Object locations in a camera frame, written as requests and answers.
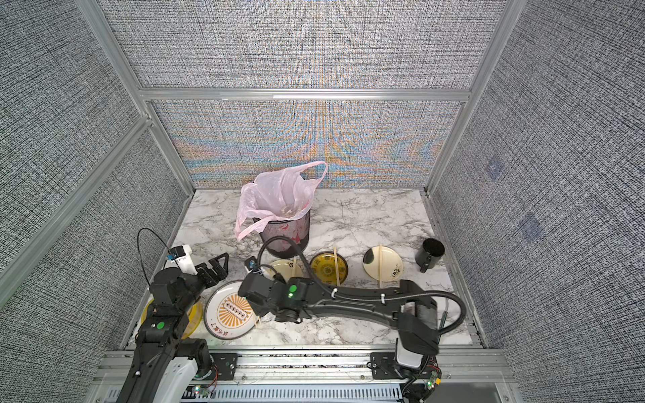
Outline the pair of bare wooden chopsticks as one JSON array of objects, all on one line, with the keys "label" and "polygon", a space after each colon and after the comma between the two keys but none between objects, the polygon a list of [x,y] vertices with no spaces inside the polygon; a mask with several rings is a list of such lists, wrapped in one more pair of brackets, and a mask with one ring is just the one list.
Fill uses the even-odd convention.
[{"label": "pair of bare wooden chopsticks", "polygon": [[378,258],[377,274],[378,274],[379,287],[383,288],[383,245],[382,244],[379,245],[377,258]]}]

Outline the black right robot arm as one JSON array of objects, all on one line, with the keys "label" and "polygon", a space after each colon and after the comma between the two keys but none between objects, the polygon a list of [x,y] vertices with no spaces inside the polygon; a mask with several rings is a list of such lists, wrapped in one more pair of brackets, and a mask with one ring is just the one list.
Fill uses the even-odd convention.
[{"label": "black right robot arm", "polygon": [[395,357],[380,365],[392,378],[406,379],[423,373],[430,359],[438,354],[448,327],[438,316],[433,293],[411,280],[402,280],[393,288],[359,289],[332,287],[302,277],[283,282],[249,274],[239,295],[258,317],[271,313],[277,322],[344,317],[396,330]]}]

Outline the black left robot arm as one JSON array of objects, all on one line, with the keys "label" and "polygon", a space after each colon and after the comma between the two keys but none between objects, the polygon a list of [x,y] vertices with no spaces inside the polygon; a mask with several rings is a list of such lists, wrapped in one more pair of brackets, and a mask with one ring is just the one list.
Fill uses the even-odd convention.
[{"label": "black left robot arm", "polygon": [[136,336],[129,374],[119,402],[178,402],[195,376],[213,367],[204,339],[184,339],[189,311],[201,294],[228,276],[229,254],[186,273],[168,267],[153,278],[153,302]]}]

